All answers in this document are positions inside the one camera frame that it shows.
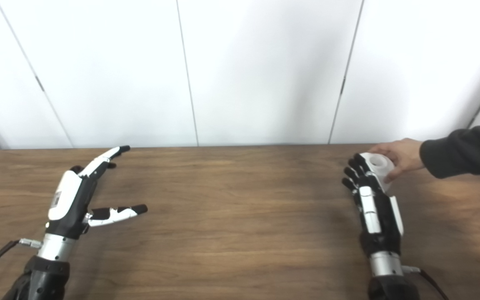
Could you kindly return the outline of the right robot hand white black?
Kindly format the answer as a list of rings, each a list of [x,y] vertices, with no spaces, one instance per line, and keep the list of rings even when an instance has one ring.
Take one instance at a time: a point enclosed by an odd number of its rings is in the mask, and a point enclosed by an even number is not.
[[[355,154],[344,169],[342,183],[358,209],[360,245],[368,258],[381,251],[401,255],[402,218],[397,199],[388,194],[391,184],[384,182],[393,169],[386,156],[370,152]]]

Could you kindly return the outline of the bare person hand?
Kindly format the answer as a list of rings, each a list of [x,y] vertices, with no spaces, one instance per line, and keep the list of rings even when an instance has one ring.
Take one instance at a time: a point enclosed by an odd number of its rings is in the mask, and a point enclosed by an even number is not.
[[[388,157],[394,164],[394,169],[385,176],[384,182],[391,183],[400,175],[425,168],[420,156],[423,142],[405,138],[394,142],[377,144],[367,152]]]

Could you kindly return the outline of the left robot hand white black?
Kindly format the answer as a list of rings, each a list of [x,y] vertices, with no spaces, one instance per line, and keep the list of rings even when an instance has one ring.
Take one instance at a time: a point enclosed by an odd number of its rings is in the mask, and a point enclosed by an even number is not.
[[[89,209],[99,179],[116,165],[112,160],[131,150],[122,145],[107,150],[85,167],[75,165],[64,172],[48,209],[45,233],[78,240],[88,228],[114,224],[146,213],[145,204]]]

